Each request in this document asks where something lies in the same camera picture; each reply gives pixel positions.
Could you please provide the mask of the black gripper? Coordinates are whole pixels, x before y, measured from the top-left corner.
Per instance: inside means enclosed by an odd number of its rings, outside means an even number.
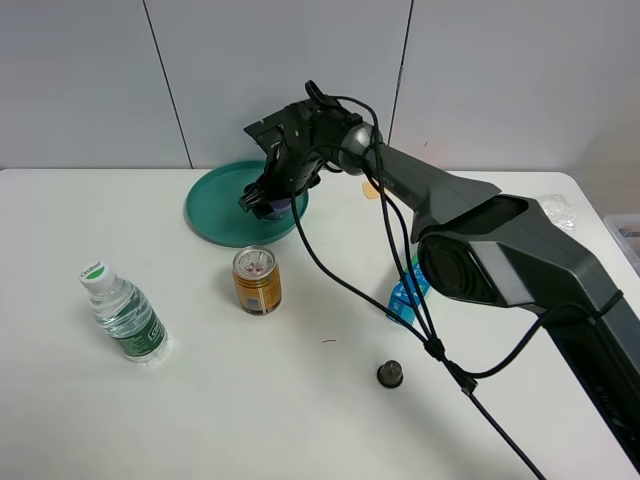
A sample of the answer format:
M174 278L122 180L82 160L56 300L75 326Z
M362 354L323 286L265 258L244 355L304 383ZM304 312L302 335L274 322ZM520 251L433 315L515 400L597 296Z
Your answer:
M302 132L262 134L257 144L267 154L264 171L257 182L244 188L239 205L259 220L278 220L280 203L268 200L289 199L292 193L300 195L317 186L321 181L320 158L309 152L312 137Z

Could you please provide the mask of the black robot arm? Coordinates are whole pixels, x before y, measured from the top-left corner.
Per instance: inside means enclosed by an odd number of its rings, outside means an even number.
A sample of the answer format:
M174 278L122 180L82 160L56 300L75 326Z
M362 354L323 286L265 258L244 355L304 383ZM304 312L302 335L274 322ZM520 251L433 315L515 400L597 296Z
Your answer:
M639 459L639 320L594 254L531 198L387 146L338 97L290 104L246 129L266 153L241 207L262 215L318 183L323 162L370 174L413 213L410 240L443 296L536 314L632 462Z

